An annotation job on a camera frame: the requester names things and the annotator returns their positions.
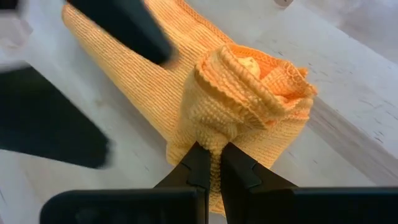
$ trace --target crocheted item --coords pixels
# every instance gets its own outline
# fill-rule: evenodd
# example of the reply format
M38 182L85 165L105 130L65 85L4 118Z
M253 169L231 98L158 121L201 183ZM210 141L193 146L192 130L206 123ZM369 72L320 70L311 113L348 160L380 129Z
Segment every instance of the crocheted item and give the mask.
M66 26L167 140L178 164L195 141L211 151L210 211L223 213L220 155L233 142L270 167L301 132L316 91L306 69L238 46L182 0L146 0L178 50L166 70L127 49L71 5Z

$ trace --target orange yarn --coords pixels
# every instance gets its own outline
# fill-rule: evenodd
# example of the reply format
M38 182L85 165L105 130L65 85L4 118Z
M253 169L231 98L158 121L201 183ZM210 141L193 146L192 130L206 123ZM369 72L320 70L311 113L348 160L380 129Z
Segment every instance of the orange yarn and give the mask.
M301 132L316 93L306 69L233 44L182 0L146 0L179 52L165 70L66 5L63 20L98 65L164 138L177 164L195 141L211 151L210 210L224 213L220 155L233 142L270 167Z

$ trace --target folded crochet fabric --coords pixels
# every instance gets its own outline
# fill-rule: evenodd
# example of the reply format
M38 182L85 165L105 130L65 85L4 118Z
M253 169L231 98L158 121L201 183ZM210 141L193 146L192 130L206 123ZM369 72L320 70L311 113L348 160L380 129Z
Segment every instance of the folded crochet fabric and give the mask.
M170 70L132 52L71 5L63 20L167 140L170 163L178 164L195 141L211 151L209 206L224 213L222 148L231 141L270 167L301 132L316 91L305 81L306 69L234 44L182 0L145 4L178 50Z

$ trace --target white table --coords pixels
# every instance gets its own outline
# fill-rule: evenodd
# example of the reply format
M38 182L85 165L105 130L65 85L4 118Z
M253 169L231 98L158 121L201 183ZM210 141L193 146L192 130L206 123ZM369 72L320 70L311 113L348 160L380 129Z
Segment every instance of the white table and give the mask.
M310 67L319 88L312 120L273 170L301 186L398 185L398 67L297 2L283 10L273 1L226 1L188 2L237 43ZM153 187L172 168L165 140L63 25L61 0L30 3L34 32L13 57L36 68L113 140L113 164L91 170L0 151L5 224L37 223L40 207L57 193Z

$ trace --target orange crochet fabric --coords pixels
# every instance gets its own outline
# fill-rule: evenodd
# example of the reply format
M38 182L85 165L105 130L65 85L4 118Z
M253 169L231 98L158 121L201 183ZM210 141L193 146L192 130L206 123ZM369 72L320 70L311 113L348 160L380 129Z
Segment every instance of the orange crochet fabric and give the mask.
M70 5L63 20L164 138L177 164L195 141L211 151L210 210L224 213L220 154L229 141L270 167L301 132L315 89L307 71L238 46L182 0L146 0L178 49L165 70L127 49Z

